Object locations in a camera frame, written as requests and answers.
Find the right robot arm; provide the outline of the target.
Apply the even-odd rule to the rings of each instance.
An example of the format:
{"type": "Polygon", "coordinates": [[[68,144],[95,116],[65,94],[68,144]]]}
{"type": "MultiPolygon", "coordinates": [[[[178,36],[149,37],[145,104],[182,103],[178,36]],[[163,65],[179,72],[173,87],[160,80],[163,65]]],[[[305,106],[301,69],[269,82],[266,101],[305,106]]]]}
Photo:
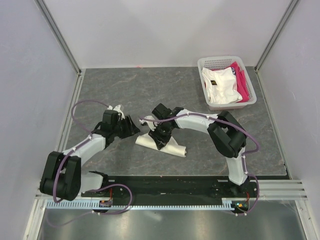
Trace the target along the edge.
{"type": "Polygon", "coordinates": [[[197,113],[182,107],[173,110],[162,103],[152,111],[158,122],[152,120],[154,128],[148,135],[155,143],[158,151],[164,149],[172,138],[174,129],[189,129],[208,134],[216,150],[225,157],[231,181],[229,191],[235,197],[242,196],[247,191],[245,181],[248,174],[244,170],[241,154],[246,147],[246,135],[236,119],[228,112],[220,114],[197,113]]]}

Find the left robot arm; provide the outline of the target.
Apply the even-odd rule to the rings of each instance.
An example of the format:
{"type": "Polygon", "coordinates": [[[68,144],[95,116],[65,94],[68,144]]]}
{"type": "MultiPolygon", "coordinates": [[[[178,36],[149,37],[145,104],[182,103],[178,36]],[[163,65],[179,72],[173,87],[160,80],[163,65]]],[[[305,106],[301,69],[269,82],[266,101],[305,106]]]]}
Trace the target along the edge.
{"type": "Polygon", "coordinates": [[[105,110],[89,135],[63,152],[52,151],[46,160],[39,190],[53,197],[55,203],[74,200],[81,190],[82,165],[105,150],[115,138],[126,139],[140,133],[129,115],[105,110]]]}

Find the cream cloth napkin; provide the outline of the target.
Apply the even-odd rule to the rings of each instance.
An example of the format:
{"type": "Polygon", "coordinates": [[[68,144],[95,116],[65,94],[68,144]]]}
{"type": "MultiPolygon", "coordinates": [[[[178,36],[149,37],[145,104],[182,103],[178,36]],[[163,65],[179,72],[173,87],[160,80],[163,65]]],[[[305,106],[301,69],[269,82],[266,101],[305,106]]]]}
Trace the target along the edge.
{"type": "Polygon", "coordinates": [[[182,158],[185,158],[187,153],[186,147],[179,145],[173,137],[171,137],[166,146],[161,149],[157,148],[156,142],[147,133],[138,136],[135,143],[139,146],[182,158]]]}

